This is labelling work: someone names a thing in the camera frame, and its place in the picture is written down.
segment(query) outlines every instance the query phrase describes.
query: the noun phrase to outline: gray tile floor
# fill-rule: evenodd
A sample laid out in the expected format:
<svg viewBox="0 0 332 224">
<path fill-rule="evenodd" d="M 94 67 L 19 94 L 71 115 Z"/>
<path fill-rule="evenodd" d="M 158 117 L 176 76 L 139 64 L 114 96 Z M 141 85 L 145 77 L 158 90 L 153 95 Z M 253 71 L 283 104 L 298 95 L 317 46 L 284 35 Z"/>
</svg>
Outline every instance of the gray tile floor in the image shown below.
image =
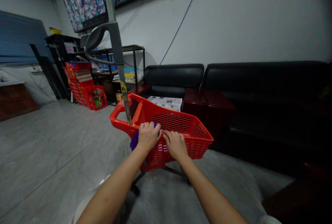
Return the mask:
<svg viewBox="0 0 332 224">
<path fill-rule="evenodd" d="M 71 223 L 86 193 L 130 153 L 130 138 L 110 123 L 113 109 L 57 101 L 0 122 L 0 223 Z M 262 199 L 293 181 L 212 150 L 196 164 L 249 223 L 265 215 Z M 127 223 L 208 222 L 180 177 L 156 170 L 138 187 L 141 195 L 126 200 Z"/>
</svg>

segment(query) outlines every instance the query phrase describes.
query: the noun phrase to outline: shopping cart wheel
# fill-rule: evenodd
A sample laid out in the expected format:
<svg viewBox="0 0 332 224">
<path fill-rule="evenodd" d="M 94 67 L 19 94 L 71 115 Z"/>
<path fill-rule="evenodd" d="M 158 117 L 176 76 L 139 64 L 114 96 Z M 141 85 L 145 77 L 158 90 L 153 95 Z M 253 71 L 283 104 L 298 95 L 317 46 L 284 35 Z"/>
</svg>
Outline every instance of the shopping cart wheel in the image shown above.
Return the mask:
<svg viewBox="0 0 332 224">
<path fill-rule="evenodd" d="M 133 192 L 136 197 L 138 197 L 141 194 L 141 191 L 138 189 L 136 185 L 133 185 L 130 191 Z"/>
</svg>

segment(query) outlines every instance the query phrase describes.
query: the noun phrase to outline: power outlet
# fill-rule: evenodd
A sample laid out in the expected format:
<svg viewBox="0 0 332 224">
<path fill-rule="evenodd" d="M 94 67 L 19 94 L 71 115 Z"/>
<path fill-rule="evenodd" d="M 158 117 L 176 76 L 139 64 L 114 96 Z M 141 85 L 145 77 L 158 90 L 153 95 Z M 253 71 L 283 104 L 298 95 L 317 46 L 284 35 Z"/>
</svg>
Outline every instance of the power outlet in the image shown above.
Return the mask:
<svg viewBox="0 0 332 224">
<path fill-rule="evenodd" d="M 29 69 L 30 73 L 40 73 L 42 72 L 42 68 L 40 66 L 34 66 Z"/>
</svg>

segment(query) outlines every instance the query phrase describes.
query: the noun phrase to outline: window blind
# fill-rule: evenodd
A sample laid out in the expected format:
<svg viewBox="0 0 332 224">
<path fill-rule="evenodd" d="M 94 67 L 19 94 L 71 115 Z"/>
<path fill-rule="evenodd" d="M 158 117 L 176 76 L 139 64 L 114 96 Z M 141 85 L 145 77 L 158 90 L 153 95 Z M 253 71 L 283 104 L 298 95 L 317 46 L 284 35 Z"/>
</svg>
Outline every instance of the window blind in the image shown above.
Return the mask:
<svg viewBox="0 0 332 224">
<path fill-rule="evenodd" d="M 0 11 L 0 63 L 38 64 L 30 44 L 53 62 L 49 48 L 45 47 L 46 36 L 41 21 Z"/>
</svg>

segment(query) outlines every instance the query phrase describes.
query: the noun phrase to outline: paper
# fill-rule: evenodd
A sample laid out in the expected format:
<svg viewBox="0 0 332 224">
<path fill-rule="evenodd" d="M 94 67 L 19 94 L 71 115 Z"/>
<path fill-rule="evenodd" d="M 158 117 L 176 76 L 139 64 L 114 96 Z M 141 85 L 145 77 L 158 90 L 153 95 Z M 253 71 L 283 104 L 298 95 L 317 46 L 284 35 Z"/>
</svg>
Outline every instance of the paper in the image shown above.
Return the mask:
<svg viewBox="0 0 332 224">
<path fill-rule="evenodd" d="M 157 97 L 150 96 L 149 101 L 155 103 L 158 106 L 181 112 L 182 99 L 181 98 L 169 98 L 169 97 Z"/>
</svg>

